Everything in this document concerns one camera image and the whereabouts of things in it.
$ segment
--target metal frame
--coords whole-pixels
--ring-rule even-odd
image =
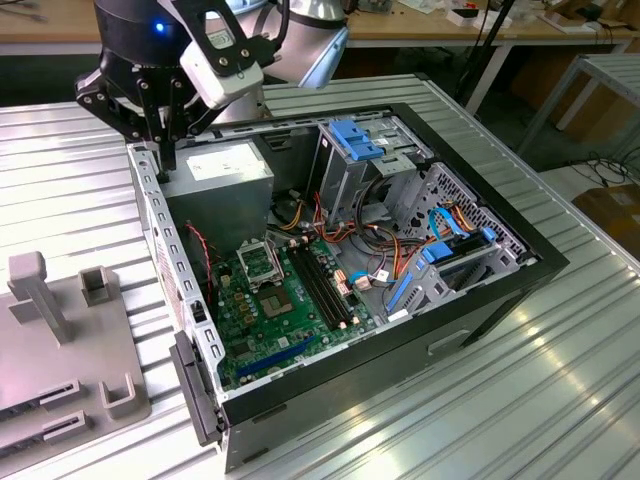
[[[640,108],[640,79],[635,74],[638,68],[640,68],[640,54],[577,56],[533,117],[520,145],[518,145],[518,155],[524,154],[546,119],[581,72],[591,76],[591,80],[558,123],[560,130],[569,124],[599,84],[609,87]]]
[[[432,82],[402,75],[265,93],[280,117],[409,103],[571,264],[485,340],[229,478],[510,478],[524,468],[539,477],[558,459],[567,476],[637,477],[638,262]],[[0,256],[28,242],[51,259],[52,278],[97,262],[115,268],[152,401],[146,421],[20,478],[216,478],[224,459],[197,445],[170,363],[168,308],[121,141],[71,103],[2,109],[0,133],[0,231],[13,229]]]

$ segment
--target workbench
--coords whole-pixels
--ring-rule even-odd
[[[100,36],[91,0],[41,0],[45,24],[0,14],[0,55],[70,55],[100,52]],[[459,27],[443,10],[425,15],[395,2],[388,15],[356,11],[349,16],[348,48],[468,47],[478,30]],[[636,33],[614,29],[612,34],[565,34],[543,20],[528,25],[514,22],[501,31],[495,50],[466,108],[475,113],[515,46],[611,44],[613,52],[626,50]]]
[[[571,263],[484,339],[228,478],[637,478],[638,262],[429,81],[266,98],[276,116],[408,103]],[[170,363],[121,137],[72,103],[3,109],[0,172],[0,258],[39,249],[51,279],[115,269],[152,403],[146,420],[18,477],[216,478],[221,457],[198,445]]]

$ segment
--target wooden table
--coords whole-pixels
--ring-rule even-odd
[[[0,55],[68,55],[98,53],[100,37],[91,0],[39,0],[40,12],[49,18],[36,23],[0,14]],[[635,38],[629,30],[564,34],[542,20],[529,25],[514,23],[500,33],[498,47],[474,90],[467,110],[475,113],[502,68],[509,52],[520,45],[593,45],[611,43],[624,52]],[[478,30],[458,27],[442,10],[425,15],[395,2],[389,15],[355,12],[349,18],[349,48],[450,47],[473,45]]]

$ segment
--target ram slot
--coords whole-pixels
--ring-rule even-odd
[[[320,310],[329,330],[336,330],[340,328],[341,322],[348,322],[349,312],[308,248],[292,249],[288,254],[293,268]]]

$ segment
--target green circuit board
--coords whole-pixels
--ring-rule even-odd
[[[310,246],[310,251],[322,261],[326,278],[333,288],[337,288],[333,271],[339,267],[327,246],[318,240]],[[343,302],[349,314],[357,318],[357,323],[330,329],[293,268],[287,249],[282,247],[277,254],[284,273],[281,285],[265,284],[257,293],[250,290],[237,257],[213,267],[220,285],[216,328],[226,355],[218,370],[225,389],[234,389],[274,373],[376,327],[358,292],[353,292],[349,297],[351,301]],[[270,265],[252,266],[258,271],[270,268]],[[221,281],[225,274],[230,280],[227,286]],[[274,355],[286,358],[274,363]],[[260,361],[267,362],[268,366],[253,371],[261,365],[256,363]],[[247,367],[251,373],[243,374]]]

